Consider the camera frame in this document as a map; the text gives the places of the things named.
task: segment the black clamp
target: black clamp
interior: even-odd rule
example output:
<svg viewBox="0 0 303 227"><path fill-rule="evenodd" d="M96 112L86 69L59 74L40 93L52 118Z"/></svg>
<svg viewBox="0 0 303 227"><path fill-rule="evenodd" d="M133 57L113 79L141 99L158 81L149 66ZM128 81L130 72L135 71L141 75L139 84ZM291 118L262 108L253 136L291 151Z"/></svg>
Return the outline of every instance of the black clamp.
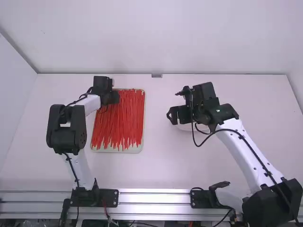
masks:
<svg viewBox="0 0 303 227"><path fill-rule="evenodd" d="M217 188L224 188L230 185L230 182L223 181L213 184L209 187L209 190L203 190L201 188L193 188L190 190L190 205L194 209L205 208L229 208L219 203L215 190Z"/></svg>
<svg viewBox="0 0 303 227"><path fill-rule="evenodd" d="M61 124L70 122L70 127ZM87 141L85 109L83 105L52 105L49 111L46 143L55 153L78 155Z"/></svg>

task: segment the metal frame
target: metal frame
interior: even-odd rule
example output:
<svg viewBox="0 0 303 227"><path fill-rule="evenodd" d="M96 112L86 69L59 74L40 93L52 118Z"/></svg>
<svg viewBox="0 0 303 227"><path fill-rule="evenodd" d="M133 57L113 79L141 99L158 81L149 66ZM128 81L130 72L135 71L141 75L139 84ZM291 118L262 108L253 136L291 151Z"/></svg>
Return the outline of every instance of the metal frame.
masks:
<svg viewBox="0 0 303 227"><path fill-rule="evenodd" d="M108 208L118 220L197 220L219 221L227 209L192 209L190 190L182 189L119 189L119 205ZM63 200L71 192L0 191L0 218L59 219ZM77 216L71 207L68 219ZM106 219L103 208L79 208L79 220Z"/></svg>

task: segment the wooden board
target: wooden board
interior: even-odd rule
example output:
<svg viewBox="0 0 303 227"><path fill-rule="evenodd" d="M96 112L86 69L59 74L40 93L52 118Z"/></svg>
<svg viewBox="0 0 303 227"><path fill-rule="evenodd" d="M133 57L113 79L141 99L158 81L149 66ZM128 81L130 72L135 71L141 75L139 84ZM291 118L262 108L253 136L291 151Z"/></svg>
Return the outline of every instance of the wooden board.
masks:
<svg viewBox="0 0 303 227"><path fill-rule="evenodd" d="M96 114L96 117L95 117L95 123L94 123L94 129L93 129L93 134L92 134L92 137L91 137L91 142L90 142L90 148L95 151L95 152L123 152L123 153L139 153L142 148L143 148L143 141L144 141L144 113L145 113L145 97L146 97L146 92L142 89L136 89L136 90L140 90L142 93L144 93L144 101L143 101L143 118L142 118L142 122L140 122L140 124L142 124L143 128L142 128L142 137L140 139L140 142L135 142L135 143L131 143L129 140L128 140L128 143L129 143L129 146L125 147L124 146L124 142L125 142L125 136L123 133L122 133L122 138L123 138L123 142L119 145L119 146L116 146L114 147L110 142L111 140L109 140L109 145L106 147L105 146L105 143L104 143L104 140L102 140L100 142L100 144L97 144L97 143L94 143L93 142L93 138L98 138L100 137L100 133L97 133L95 131L95 129L99 129L99 130L102 130L102 125L100 124L97 124L96 125L96 118L97 118L97 114ZM108 106L105 106L103 107L102 109L102 112L100 114L104 114L103 111L107 111L108 109ZM131 132L135 130L135 128L129 128L128 129L128 132Z"/></svg>

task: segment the white table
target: white table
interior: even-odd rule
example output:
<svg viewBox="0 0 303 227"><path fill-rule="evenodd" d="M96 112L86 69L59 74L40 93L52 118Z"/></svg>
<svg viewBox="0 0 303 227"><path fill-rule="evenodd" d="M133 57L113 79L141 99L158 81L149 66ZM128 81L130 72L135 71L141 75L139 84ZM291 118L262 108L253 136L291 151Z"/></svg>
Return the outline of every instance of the white table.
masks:
<svg viewBox="0 0 303 227"><path fill-rule="evenodd" d="M102 188L208 188L230 181L248 193L242 172L214 136L196 148L190 132L166 118L184 100L174 94L184 85L211 81L221 103L230 103L270 162L286 178L303 183L301 130L303 116L285 75L109 75L115 88L146 92L143 150L138 154L87 152L89 166ZM47 147L49 107L76 100L92 86L93 75L40 74L20 120L0 173L2 190L70 191L72 179L61 157ZM87 118L90 141L94 114ZM202 140L204 135L197 135Z"/></svg>

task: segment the wire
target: wire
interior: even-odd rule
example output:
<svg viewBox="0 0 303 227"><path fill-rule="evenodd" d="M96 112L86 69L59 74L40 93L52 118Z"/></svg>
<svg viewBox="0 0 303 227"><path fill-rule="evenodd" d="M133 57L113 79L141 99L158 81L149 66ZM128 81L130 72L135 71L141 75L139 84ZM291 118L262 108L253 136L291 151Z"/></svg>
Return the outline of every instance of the wire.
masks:
<svg viewBox="0 0 303 227"><path fill-rule="evenodd" d="M223 221L224 221L224 219L227 217L227 215L232 211L233 209L230 209L227 213L226 213L226 215L221 219L221 221L219 221L217 224L215 224L214 226L212 226L212 227L216 227L216 226L218 226L219 224L221 224Z"/></svg>
<svg viewBox="0 0 303 227"><path fill-rule="evenodd" d="M195 123L195 128L196 128L196 130L197 130L198 132L200 132L200 133L202 133L202 134L204 134L204 135L209 135L209 134L211 133L211 132L204 132L204 131L199 130L197 124L198 124L198 122Z"/></svg>
<svg viewBox="0 0 303 227"><path fill-rule="evenodd" d="M279 191L279 194L282 196L284 202L287 204L287 206L289 207L289 210L291 211L293 217L294 216L294 211L291 207L291 204L289 203L287 197L285 196L285 194L283 193L283 191L281 190L280 186L278 185L278 183L276 182L276 180L273 178L272 173L267 169L266 165L264 165L264 163L262 162L262 160L259 158L259 156L256 154L256 152L254 151L254 149L251 147L251 145L247 142L247 140L244 138L244 136L242 134L240 134L238 131L233 130L233 129L219 129L216 130L214 132L212 132L211 134L209 134L203 141L201 144L197 144L195 141L195 135L194 135L194 123L193 123L193 100L191 99L190 102L190 115L191 115L191 131L192 131L192 137L193 137L193 141L196 147L200 147L202 146L211 136L215 135L216 133L220 132L220 131L231 131L235 134L237 134L239 136L240 140L243 140L246 145L249 147L249 149L251 150L251 152L253 153L253 155L256 157L256 159L258 160L258 162L261 164L261 166L263 167L263 169L265 170L266 174L269 176L269 178L271 179L271 181L274 183L274 185L276 186L276 188ZM297 226L300 226L299 220L298 218L294 219L296 222Z"/></svg>
<svg viewBox="0 0 303 227"><path fill-rule="evenodd" d="M131 227L133 223L135 223L136 220L134 220L131 224L129 224L127 227Z"/></svg>
<svg viewBox="0 0 303 227"><path fill-rule="evenodd" d="M74 170L74 167L72 166L71 163L71 158L69 157L68 154L66 154L65 152L63 152L62 154L64 154L66 156L66 160L69 162L70 166L71 166L71 171L74 174L76 183L77 183L77 188L79 189L79 179L77 178L76 172ZM78 222L78 218L79 218L79 206L77 206L77 218L76 218L76 223Z"/></svg>
<svg viewBox="0 0 303 227"><path fill-rule="evenodd" d="M143 222L128 222L128 221L123 221L124 223L131 223L131 224L138 224L138 225L145 225L145 226L150 226L150 227L158 227L158 226L154 226L151 224L147 224L147 223L143 223Z"/></svg>
<svg viewBox="0 0 303 227"><path fill-rule="evenodd" d="M105 113L108 110L108 105L106 105L106 110L104 110L103 112L100 112L100 114Z"/></svg>
<svg viewBox="0 0 303 227"><path fill-rule="evenodd" d="M192 188L191 190L194 190L194 189L199 189L199 190L201 190L201 191L204 191L204 189L203 189L203 188L200 188L200 187L194 187L194 188Z"/></svg>

